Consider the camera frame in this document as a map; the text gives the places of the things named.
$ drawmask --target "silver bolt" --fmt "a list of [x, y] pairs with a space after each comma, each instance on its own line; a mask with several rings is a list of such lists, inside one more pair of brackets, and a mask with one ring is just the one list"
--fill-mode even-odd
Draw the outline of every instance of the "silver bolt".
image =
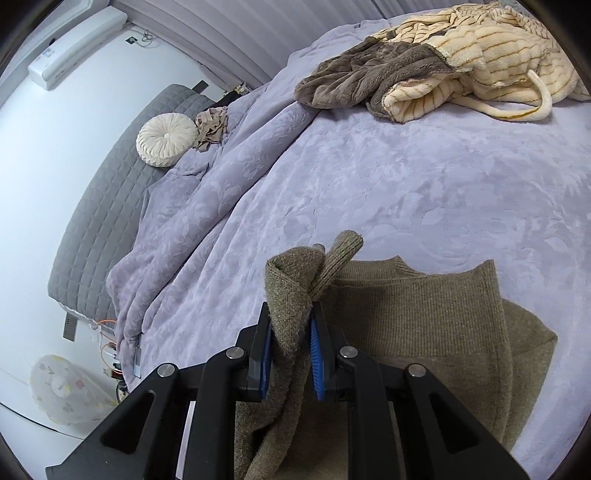
[[158, 375], [161, 377], [170, 377], [174, 373], [174, 365], [173, 364], [162, 364], [158, 367]]
[[408, 373], [410, 373], [411, 377], [424, 377], [427, 369], [421, 364], [412, 364], [408, 366]]
[[345, 358], [355, 358], [358, 355], [358, 353], [359, 351], [354, 346], [350, 345], [345, 345], [340, 350], [341, 356], [344, 356]]
[[228, 358], [240, 358], [242, 355], [244, 355], [244, 350], [239, 346], [233, 346], [226, 350]]

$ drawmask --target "round white pillow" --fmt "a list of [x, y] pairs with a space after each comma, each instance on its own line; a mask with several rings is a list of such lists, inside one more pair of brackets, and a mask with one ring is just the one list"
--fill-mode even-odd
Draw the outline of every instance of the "round white pillow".
[[163, 113], [140, 129], [135, 148], [153, 167], [171, 167], [197, 140], [197, 125], [182, 113]]

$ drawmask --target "pleated curtain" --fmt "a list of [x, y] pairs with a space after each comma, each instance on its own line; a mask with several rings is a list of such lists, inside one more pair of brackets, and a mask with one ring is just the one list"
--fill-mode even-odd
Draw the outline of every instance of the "pleated curtain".
[[114, 0], [129, 20], [210, 70], [219, 86], [269, 82], [331, 28], [444, 8], [453, 0]]

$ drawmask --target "cream striped fleece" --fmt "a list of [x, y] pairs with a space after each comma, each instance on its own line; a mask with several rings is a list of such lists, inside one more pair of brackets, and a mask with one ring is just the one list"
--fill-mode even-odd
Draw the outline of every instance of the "cream striped fleece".
[[[497, 2], [458, 5], [438, 14], [411, 17], [374, 36], [382, 41], [429, 44], [456, 69], [452, 75], [393, 85], [382, 98], [382, 106], [398, 122], [420, 118], [446, 101], [507, 121], [535, 121], [548, 116], [552, 104], [567, 96], [581, 101], [590, 98], [545, 26]], [[482, 100], [534, 108], [501, 110], [468, 97], [471, 93]]]

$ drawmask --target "air conditioner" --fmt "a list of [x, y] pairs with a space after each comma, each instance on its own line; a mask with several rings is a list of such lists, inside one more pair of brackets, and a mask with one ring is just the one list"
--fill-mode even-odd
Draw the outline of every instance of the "air conditioner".
[[115, 7], [106, 7], [47, 47], [29, 65], [29, 77], [45, 90], [51, 90], [86, 55], [121, 30], [127, 14]]

